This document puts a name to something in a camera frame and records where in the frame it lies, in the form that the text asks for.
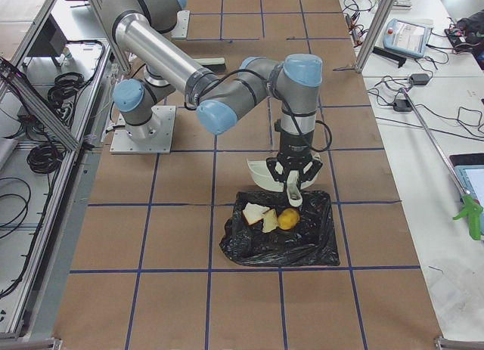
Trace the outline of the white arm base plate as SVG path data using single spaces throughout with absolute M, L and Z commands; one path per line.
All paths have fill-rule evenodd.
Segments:
M 112 154 L 169 154 L 176 118 L 175 106 L 152 106 L 152 117 L 144 125 L 127 124 L 122 114 L 116 122 L 121 125 L 113 133 Z

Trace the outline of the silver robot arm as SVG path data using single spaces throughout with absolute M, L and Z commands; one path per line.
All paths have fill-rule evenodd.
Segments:
M 279 62 L 248 57 L 231 81 L 219 78 L 166 37 L 178 22 L 186 0 L 103 0 L 105 32 L 124 51 L 153 67 L 195 107 L 205 129 L 220 135 L 267 97 L 281 102 L 280 146 L 263 164 L 283 191 L 308 187 L 321 170 L 312 139 L 316 125 L 322 59 L 291 54 Z

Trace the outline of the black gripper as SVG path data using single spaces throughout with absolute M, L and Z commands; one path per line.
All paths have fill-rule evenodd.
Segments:
M 323 164 L 320 159 L 314 158 L 305 139 L 312 140 L 313 133 L 306 135 L 293 135 L 288 132 L 280 133 L 279 151 L 276 157 L 269 157 L 265 164 L 271 178 L 282 184 L 283 191 L 287 189 L 289 174 L 295 171 L 299 178 L 296 186 L 302 188 L 305 183 L 313 182 Z

